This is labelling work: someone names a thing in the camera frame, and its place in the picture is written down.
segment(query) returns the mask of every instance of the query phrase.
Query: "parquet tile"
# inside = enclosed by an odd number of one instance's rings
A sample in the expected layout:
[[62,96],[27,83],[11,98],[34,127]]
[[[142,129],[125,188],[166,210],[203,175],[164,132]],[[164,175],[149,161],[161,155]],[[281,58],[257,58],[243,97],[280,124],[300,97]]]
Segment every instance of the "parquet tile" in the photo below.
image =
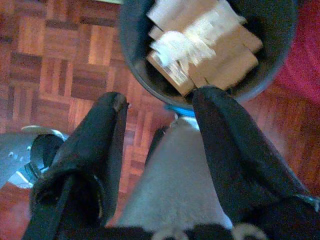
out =
[[78,41],[77,24],[48,20],[45,24],[43,56],[73,61]]
[[45,39],[45,20],[36,16],[22,16],[19,19],[17,52],[42,56]]
[[[120,92],[130,103],[118,208],[110,224],[144,170],[154,132],[174,119],[126,66],[118,14],[119,5],[93,0],[0,0],[0,133],[41,125],[70,134],[101,94]],[[320,195],[320,107],[277,84],[243,105]],[[28,194],[10,184],[0,190],[1,240],[21,238]]]

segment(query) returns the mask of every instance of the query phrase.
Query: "trash bin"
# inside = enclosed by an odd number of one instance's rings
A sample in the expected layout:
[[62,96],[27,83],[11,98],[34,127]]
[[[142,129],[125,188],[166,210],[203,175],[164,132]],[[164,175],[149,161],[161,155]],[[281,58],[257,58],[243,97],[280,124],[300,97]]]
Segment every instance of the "trash bin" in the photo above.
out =
[[[265,90],[290,49],[295,35],[297,3],[295,0],[228,0],[232,8],[248,21],[244,25],[263,42],[257,53],[259,65],[229,93],[239,102],[254,98]],[[146,61],[153,26],[146,16],[154,0],[125,0],[119,18],[120,40],[125,60],[139,83],[163,102],[192,109],[193,94],[182,97],[171,84]]]

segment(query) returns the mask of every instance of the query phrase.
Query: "cardboard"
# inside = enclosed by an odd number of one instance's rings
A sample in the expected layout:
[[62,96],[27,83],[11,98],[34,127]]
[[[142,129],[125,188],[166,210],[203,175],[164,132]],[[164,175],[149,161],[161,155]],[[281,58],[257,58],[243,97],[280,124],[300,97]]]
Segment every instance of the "cardboard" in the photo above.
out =
[[259,38],[239,24],[232,32],[222,35],[216,45],[211,47],[215,50],[216,56],[204,59],[197,66],[189,65],[189,76],[197,88],[205,86],[208,84],[206,78],[209,78],[219,65],[243,52],[243,48],[255,53],[262,46]]
[[154,39],[154,40],[158,40],[162,34],[164,34],[164,32],[157,26],[153,26],[153,28],[151,28],[151,31],[149,32],[149,36]]
[[255,55],[243,47],[242,51],[212,70],[205,79],[209,84],[226,90],[237,85],[258,63]]
[[187,94],[189,94],[195,88],[195,84],[191,81],[191,79],[187,77],[184,81],[181,81],[172,78],[170,72],[159,65],[157,58],[155,57],[156,55],[156,52],[152,51],[146,59],[155,67],[155,69],[157,69],[161,73],[162,76],[165,77],[165,79],[167,79],[171,83],[172,86],[174,86],[174,88],[182,96],[186,96]]
[[[177,6],[173,6],[174,3],[168,4],[167,7],[174,8],[174,10],[169,10],[167,14],[164,5],[158,4],[161,1],[164,3],[166,0],[157,1],[157,8],[154,9],[155,12],[158,11],[157,17],[151,16],[158,26],[149,33],[155,40],[167,31],[183,32],[197,18],[207,13],[218,3],[217,0],[188,0],[188,3],[181,7],[180,1],[174,0]],[[256,53],[262,46],[263,43],[258,37],[239,24],[233,31],[222,35],[215,44],[210,46],[215,50],[216,56],[204,59],[197,66],[189,64],[190,81],[186,81],[182,86],[177,86],[175,80],[165,73],[164,69],[152,57],[149,56],[148,61],[185,96],[195,86],[200,88],[213,84],[225,90],[236,85],[258,64],[257,58],[252,53]]]
[[185,5],[175,18],[171,17],[166,26],[161,27],[164,32],[177,31],[183,32],[189,25],[203,14],[215,7],[218,0],[192,0]]
[[191,0],[157,0],[146,15],[160,30],[163,30],[169,22],[183,11],[189,1]]

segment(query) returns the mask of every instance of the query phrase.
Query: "red fabric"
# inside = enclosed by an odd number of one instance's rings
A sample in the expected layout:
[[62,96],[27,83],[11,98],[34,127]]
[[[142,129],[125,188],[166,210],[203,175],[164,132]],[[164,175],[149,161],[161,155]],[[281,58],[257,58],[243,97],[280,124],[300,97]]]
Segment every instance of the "red fabric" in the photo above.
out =
[[300,9],[296,37],[275,81],[320,105],[320,0]]

